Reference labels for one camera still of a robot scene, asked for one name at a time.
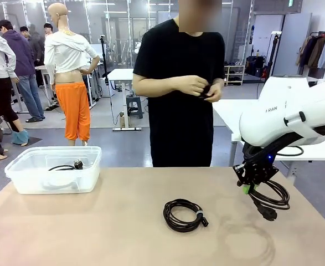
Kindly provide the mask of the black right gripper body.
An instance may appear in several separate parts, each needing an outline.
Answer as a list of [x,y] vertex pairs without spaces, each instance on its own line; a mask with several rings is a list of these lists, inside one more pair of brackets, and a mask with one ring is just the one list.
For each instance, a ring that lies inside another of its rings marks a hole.
[[273,161],[268,160],[244,161],[240,165],[234,165],[233,170],[238,177],[238,186],[265,183],[279,171]]

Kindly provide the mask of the person's left hand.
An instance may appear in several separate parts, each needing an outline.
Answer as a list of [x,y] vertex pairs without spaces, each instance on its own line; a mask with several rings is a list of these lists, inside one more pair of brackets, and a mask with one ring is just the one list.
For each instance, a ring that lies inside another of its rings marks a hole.
[[222,89],[224,87],[224,81],[222,80],[221,82],[214,82],[208,93],[206,94],[204,100],[208,101],[210,103],[217,102],[221,99],[222,96]]

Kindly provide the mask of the person's right hand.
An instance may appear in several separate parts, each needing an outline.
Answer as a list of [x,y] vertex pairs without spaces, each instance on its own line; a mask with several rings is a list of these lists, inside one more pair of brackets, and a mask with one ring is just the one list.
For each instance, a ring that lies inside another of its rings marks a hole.
[[209,83],[205,79],[196,75],[186,75],[174,78],[175,89],[188,95],[200,96],[204,88],[208,85]]

